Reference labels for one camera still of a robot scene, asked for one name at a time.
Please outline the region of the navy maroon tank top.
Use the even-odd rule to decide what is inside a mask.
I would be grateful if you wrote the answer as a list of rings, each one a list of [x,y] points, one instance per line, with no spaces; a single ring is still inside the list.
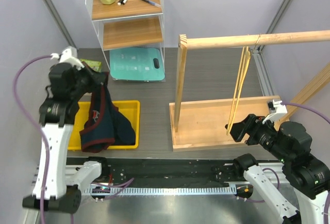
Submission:
[[[92,92],[88,120],[79,134],[83,152],[98,153],[112,145],[136,144],[131,122],[113,104],[108,85]]]

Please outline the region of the yellow clothes hanger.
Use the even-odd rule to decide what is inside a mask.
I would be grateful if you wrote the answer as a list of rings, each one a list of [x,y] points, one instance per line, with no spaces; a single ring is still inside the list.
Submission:
[[[233,101],[232,105],[230,108],[230,114],[229,114],[229,119],[228,119],[228,124],[226,128],[226,135],[230,135],[230,131],[233,127],[235,117],[236,117],[236,112],[238,109],[238,104],[243,88],[243,84],[246,78],[246,74],[249,69],[250,65],[250,60],[252,53],[255,51],[257,48],[258,42],[260,40],[261,35],[258,35],[258,38],[255,42],[254,48],[252,51],[250,51],[248,46],[244,46],[241,52],[241,57],[240,57],[240,64],[239,64],[239,69],[238,69],[238,74],[237,74],[237,79],[236,79],[236,84],[235,84],[235,89],[234,89],[234,96],[233,96]]]

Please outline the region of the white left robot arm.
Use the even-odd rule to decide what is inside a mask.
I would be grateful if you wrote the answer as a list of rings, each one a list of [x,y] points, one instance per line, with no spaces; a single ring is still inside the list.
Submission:
[[[78,102],[106,82],[104,73],[58,63],[48,74],[47,98],[39,108],[37,128],[42,133],[42,149],[35,188],[22,206],[40,212],[77,212],[85,189],[96,179],[105,182],[110,175],[100,160],[87,161],[69,179],[65,178],[68,144],[73,131]]]

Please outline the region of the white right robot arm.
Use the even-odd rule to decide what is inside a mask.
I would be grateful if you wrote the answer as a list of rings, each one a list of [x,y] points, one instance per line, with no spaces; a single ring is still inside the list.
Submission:
[[[234,159],[233,174],[248,181],[271,208],[279,223],[329,223],[329,168],[311,154],[312,137],[297,122],[286,121],[278,129],[263,116],[249,114],[234,123],[230,134],[235,142],[260,145],[282,163],[282,172],[294,188],[295,208],[264,175],[249,153]]]

